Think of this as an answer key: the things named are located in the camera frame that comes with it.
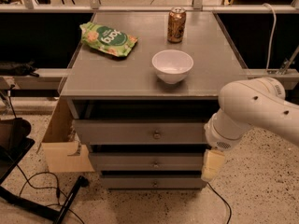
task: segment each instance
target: snack bag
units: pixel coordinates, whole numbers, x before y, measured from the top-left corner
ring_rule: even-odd
[[[118,57],[127,56],[138,40],[136,36],[92,22],[81,24],[80,28],[82,30],[81,41],[84,44]]]

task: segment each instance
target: table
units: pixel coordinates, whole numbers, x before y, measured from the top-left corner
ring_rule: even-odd
[[[138,42],[127,58],[82,46],[64,84],[74,127],[108,189],[200,189],[204,124],[225,84],[246,76],[210,12],[187,12],[184,39],[167,42],[167,12],[97,12],[93,22]],[[164,49],[189,53],[186,79],[167,85],[151,58]]]

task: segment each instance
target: floor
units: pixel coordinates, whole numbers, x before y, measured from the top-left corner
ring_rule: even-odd
[[[12,102],[17,116],[32,124],[30,137],[36,141],[20,162],[20,167],[28,177],[48,171],[40,143],[57,101],[12,98]],[[4,110],[4,105],[0,104],[0,112]],[[10,118],[11,112],[1,117]],[[79,191],[71,209],[84,223],[220,224],[226,223],[229,217],[228,208],[209,187],[202,190],[107,190],[101,186],[96,173],[57,174],[63,192],[71,190],[79,175],[88,178],[90,186]],[[2,186],[18,195],[24,183],[25,179],[16,168]],[[210,182],[230,204],[233,212],[231,224],[298,223],[298,183],[299,148],[257,128],[246,133],[239,146],[226,152],[224,167]],[[32,179],[32,184],[53,187],[55,180],[50,175],[39,175]],[[57,203],[53,189],[32,189],[27,185],[21,196],[44,205]],[[0,200],[0,215],[1,223],[51,223],[4,200]],[[65,223],[81,222],[69,213]]]

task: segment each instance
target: soda can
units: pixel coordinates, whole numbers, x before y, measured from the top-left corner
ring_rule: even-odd
[[[167,40],[169,42],[181,42],[184,36],[186,11],[182,7],[173,7],[168,17]]]

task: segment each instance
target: drawer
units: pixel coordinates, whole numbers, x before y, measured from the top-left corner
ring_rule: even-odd
[[[200,175],[100,175],[106,189],[202,189]]]
[[[120,170],[196,170],[200,171],[204,155],[201,153],[90,153],[95,171]]]
[[[74,120],[85,144],[204,144],[204,123],[153,120]]]

